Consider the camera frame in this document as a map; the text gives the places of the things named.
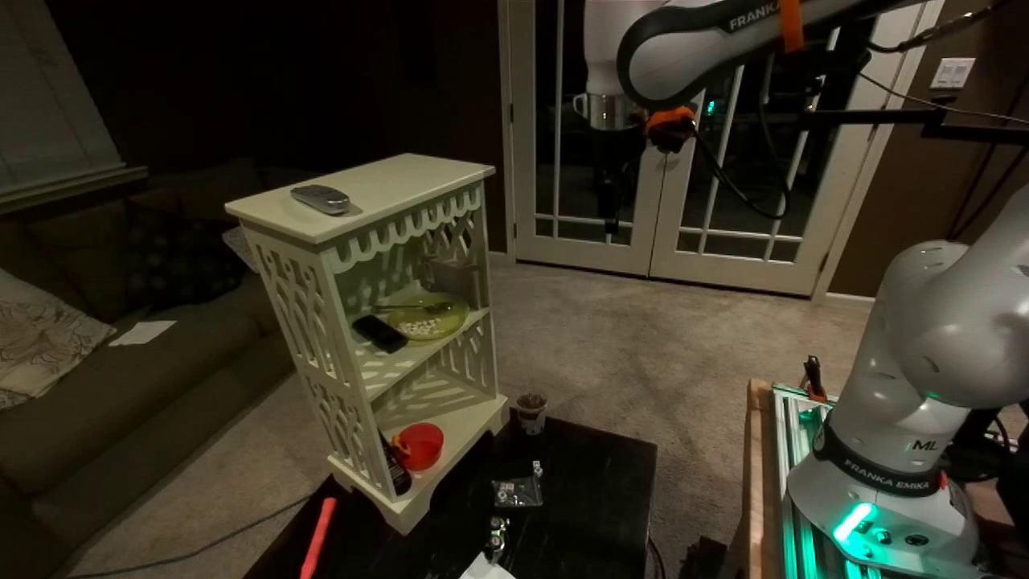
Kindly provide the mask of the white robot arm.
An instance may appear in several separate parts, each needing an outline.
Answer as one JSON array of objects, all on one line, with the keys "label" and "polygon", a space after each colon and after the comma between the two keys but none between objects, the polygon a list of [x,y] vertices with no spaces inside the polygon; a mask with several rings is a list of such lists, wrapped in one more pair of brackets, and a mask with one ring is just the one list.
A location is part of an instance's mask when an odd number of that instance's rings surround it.
[{"label": "white robot arm", "polygon": [[[798,51],[819,26],[900,0],[585,0],[587,124],[650,131],[725,67]],[[839,556],[926,579],[978,579],[978,522],[943,455],[978,409],[1029,392],[1029,190],[969,244],[900,250],[854,368],[788,501]]]}]

